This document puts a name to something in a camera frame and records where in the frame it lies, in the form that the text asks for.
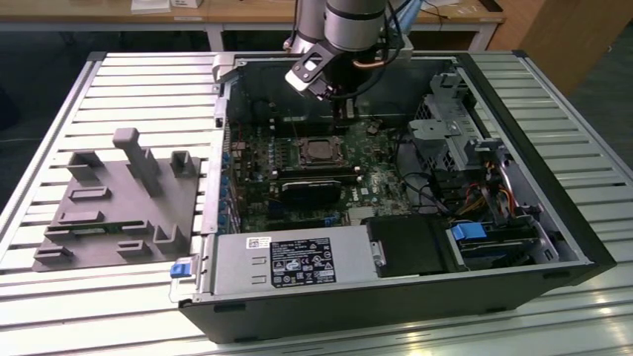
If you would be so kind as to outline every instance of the warning label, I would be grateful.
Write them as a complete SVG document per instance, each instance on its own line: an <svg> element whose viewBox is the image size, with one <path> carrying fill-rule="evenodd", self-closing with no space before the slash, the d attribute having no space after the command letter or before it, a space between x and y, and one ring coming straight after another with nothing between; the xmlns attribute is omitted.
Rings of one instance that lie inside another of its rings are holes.
<svg viewBox="0 0 633 356"><path fill-rule="evenodd" d="M334 283L329 237L270 243L270 270L274 288Z"/></svg>

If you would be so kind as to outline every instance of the white sticker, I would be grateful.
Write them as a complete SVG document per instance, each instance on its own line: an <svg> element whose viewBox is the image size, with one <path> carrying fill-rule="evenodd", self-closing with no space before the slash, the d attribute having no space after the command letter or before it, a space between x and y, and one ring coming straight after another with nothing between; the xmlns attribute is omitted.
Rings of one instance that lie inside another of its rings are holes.
<svg viewBox="0 0 633 356"><path fill-rule="evenodd" d="M269 248L270 237L249 237L246 238L246 248Z"/></svg>
<svg viewBox="0 0 633 356"><path fill-rule="evenodd" d="M201 17L176 16L174 21L201 21Z"/></svg>

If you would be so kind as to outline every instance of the table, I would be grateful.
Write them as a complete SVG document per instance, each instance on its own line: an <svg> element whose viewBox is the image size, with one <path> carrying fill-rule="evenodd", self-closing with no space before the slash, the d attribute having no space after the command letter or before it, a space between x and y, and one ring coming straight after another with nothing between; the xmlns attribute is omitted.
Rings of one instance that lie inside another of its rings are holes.
<svg viewBox="0 0 633 356"><path fill-rule="evenodd" d="M212 50L222 51L224 31L290 31L293 23L293 0L205 0L197 9L172 7L150 15L133 15L129 7L130 0L0 0L0 31L197 30L206 32ZM478 0L441 7L440 14L449 17L442 24L436 15L420 13L412 30L474 32L471 50L486 48L505 19Z"/></svg>
<svg viewBox="0 0 633 356"><path fill-rule="evenodd" d="M156 158L206 157L213 139L214 53L110 53L88 61L0 215L0 345L4 355L567 355L630 352L633 172L530 59L473 54L527 138L618 266L514 311L426 320L264 343L216 345L169 301L170 263L37 274L32 256L70 174L70 152L113 149L133 125ZM478 110L490 134L495 131ZM202 162L202 171L208 164ZM201 227L200 178L193 234ZM192 253L200 249L193 238Z"/></svg>
<svg viewBox="0 0 633 356"><path fill-rule="evenodd" d="M133 15L132 0L0 0L0 31L204 31L210 3Z"/></svg>
<svg viewBox="0 0 633 356"><path fill-rule="evenodd" d="M212 50L224 50L221 33L230 30L292 30L293 0L212 0L206 33ZM489 12L478 0L461 0L459 4L440 7L440 15L420 12L412 31L474 32L469 50L485 50L503 13Z"/></svg>

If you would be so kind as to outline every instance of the aluminum extrusion table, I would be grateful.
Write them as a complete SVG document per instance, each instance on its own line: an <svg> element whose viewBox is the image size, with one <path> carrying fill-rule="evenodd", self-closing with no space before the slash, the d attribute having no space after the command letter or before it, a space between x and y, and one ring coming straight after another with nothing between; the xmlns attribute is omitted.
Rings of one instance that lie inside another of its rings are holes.
<svg viewBox="0 0 633 356"><path fill-rule="evenodd" d="M206 158L220 133L213 125L213 53L110 53L82 68L0 216L0 353L631 352L633 173L529 59L510 53L473 57L618 261L613 270L579 286L551 291L514 311L244 345L213 344L176 310L168 297L170 263L30 272L33 252L70 179L64 165L72 151L94 149L101 160L122 159L110 134L116 128L134 126L142 133L140 144L152 147L157 158L181 149ZM205 178L200 180L193 231L201 226ZM193 238L192 252L200 239Z"/></svg>

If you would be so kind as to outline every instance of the metal bracket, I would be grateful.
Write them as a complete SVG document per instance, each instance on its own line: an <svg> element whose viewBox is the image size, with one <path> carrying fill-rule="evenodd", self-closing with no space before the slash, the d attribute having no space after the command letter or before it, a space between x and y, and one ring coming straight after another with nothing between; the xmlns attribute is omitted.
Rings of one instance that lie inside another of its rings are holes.
<svg viewBox="0 0 633 356"><path fill-rule="evenodd" d="M221 84L226 82L234 75L229 75L229 73L237 67L246 65L246 62L237 61L236 62L236 54L229 52L222 52L216 55L213 58L213 65L210 72L213 74L213 79L216 83Z"/></svg>

